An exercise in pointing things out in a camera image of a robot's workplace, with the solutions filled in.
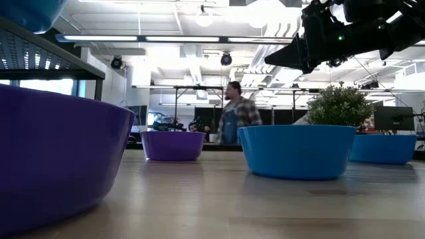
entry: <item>purple bowl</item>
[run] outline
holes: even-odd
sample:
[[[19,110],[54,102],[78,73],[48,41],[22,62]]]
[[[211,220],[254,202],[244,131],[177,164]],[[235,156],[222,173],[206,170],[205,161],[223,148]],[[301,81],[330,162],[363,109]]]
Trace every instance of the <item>purple bowl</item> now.
[[[205,133],[181,131],[145,131],[141,142],[146,159],[158,161],[194,161],[201,154]]]
[[[110,104],[0,85],[0,237],[98,204],[133,119]]]

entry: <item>green plant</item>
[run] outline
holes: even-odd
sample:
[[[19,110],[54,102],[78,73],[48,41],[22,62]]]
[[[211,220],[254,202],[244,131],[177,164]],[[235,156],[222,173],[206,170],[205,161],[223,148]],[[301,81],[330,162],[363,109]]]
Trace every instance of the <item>green plant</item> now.
[[[373,113],[373,105],[356,88],[330,86],[308,102],[307,121],[312,124],[359,127]]]

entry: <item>table surface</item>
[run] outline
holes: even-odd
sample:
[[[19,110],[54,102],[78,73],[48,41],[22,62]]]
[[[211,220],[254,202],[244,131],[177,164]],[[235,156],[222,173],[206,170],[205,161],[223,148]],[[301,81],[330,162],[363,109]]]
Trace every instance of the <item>table surface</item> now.
[[[423,239],[425,164],[350,163],[336,181],[249,173],[241,152],[197,162],[124,154],[96,208],[12,239]]]

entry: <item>plaid shirt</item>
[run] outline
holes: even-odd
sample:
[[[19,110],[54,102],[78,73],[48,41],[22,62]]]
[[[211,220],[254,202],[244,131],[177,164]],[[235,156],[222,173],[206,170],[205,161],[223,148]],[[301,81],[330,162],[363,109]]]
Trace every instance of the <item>plaid shirt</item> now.
[[[222,142],[225,114],[226,108],[223,109],[223,113],[220,118],[220,123],[218,124],[217,138],[215,140],[217,144],[220,144]],[[238,128],[263,124],[261,121],[260,113],[258,113],[257,107],[255,106],[255,103],[252,100],[241,98],[239,104],[236,106],[236,114],[238,115]]]

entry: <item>person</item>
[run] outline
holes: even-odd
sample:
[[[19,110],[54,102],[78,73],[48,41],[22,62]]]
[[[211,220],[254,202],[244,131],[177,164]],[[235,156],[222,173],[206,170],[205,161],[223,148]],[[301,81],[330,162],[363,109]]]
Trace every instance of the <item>person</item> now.
[[[241,96],[239,82],[229,82],[225,100],[230,102],[224,107],[217,130],[217,144],[239,144],[238,128],[262,125],[260,113],[252,100]]]
[[[198,128],[197,125],[197,121],[192,121],[189,124],[189,131],[190,132],[201,132],[201,133],[206,133],[205,135],[205,142],[209,142],[210,141],[210,127],[208,126],[204,126],[201,129]]]

